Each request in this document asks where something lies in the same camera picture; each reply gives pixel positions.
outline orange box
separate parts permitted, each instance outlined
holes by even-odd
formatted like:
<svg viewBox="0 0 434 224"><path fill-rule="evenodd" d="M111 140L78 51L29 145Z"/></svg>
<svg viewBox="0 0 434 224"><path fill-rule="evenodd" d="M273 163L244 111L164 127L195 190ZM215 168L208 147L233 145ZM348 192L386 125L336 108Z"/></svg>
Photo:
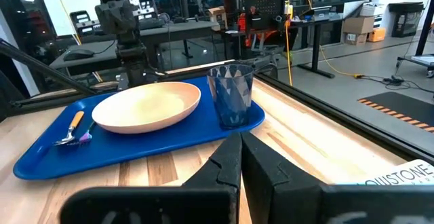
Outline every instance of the orange box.
<svg viewBox="0 0 434 224"><path fill-rule="evenodd" d="M368 41L382 41L386 37L386 28L378 28L368 34Z"/></svg>

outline blue plastic cup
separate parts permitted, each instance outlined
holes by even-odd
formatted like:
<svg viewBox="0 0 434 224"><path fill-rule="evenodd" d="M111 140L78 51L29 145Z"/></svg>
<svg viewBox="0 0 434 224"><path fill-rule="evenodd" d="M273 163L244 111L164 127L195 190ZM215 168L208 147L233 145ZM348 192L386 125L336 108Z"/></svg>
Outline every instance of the blue plastic cup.
<svg viewBox="0 0 434 224"><path fill-rule="evenodd" d="M253 71L251 66L242 64L223 65L208 71L208 85L222 128L249 124Z"/></svg>

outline orange and black striped tape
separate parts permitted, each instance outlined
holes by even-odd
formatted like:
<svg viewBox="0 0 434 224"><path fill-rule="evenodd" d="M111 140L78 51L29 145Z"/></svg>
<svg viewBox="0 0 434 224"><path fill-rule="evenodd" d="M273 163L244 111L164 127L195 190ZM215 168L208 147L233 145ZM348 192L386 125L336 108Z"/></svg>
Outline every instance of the orange and black striped tape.
<svg viewBox="0 0 434 224"><path fill-rule="evenodd" d="M434 134L434 126L430 126L430 125L428 125L428 124L425 124L425 123L423 123L423 122L420 122L420 121L418 121L417 119L412 119L410 116L406 116L406 115L403 115L403 114L401 114L401 113L399 113L399 112L396 112L396 111L393 111L393 110L391 110L391 109L388 109L388 108L386 108L386 107L384 107L384 106L377 105L375 102L371 102L371 101L366 100L366 99L364 99L364 98L359 99L358 101L361 102L361 103L364 104L364 105L367 105L367 106L369 106L369 107L371 107L371 108L374 108L374 109L376 109L376 110L379 110L379 111L381 111L381 112L383 112L383 113L386 113L386 114L388 114L388 115L391 115L391 116L393 116L393 117L395 117L395 118L397 118L397 119L400 119L400 120L402 120L402 121L405 121L405 122L407 122L407 123L409 123L409 124L412 124L413 126L417 126L417 127L419 127L420 129L426 130L427 132L431 132L431 133Z"/></svg>

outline wooden countertop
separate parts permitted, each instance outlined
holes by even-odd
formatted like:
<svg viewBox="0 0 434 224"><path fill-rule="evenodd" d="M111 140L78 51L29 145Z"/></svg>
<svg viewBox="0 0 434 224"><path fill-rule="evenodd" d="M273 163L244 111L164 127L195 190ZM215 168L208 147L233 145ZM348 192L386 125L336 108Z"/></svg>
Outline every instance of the wooden countertop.
<svg viewBox="0 0 434 224"><path fill-rule="evenodd" d="M293 164L326 183L353 183L405 163L369 140L255 80L253 99L265 110L252 132ZM23 181L16 160L63 108L7 118L0 124L0 223L58 223L73 193L96 186L180 185L207 161L221 141L89 170L50 181ZM244 190L240 223L251 223Z"/></svg>

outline plastic tray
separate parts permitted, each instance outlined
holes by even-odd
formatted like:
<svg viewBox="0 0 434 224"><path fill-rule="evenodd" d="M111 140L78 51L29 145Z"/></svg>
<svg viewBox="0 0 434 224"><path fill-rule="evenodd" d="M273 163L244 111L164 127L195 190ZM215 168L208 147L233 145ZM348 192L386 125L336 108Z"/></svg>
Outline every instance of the plastic tray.
<svg viewBox="0 0 434 224"><path fill-rule="evenodd" d="M95 126L91 131L93 139L86 145L50 147L52 143L65 137L74 114L84 111L85 115L75 130L75 135L80 137L92 122L94 107L113 94L93 96L74 102L61 112L15 163L14 174L26 180L52 179L214 141L228 136L232 131L251 130L264 120L264 111L252 102L248 126L236 130L223 130L214 112L206 77L188 79L184 82L196 85L201 90L201 100L187 118L173 126L154 132L129 135L115 134Z"/></svg>

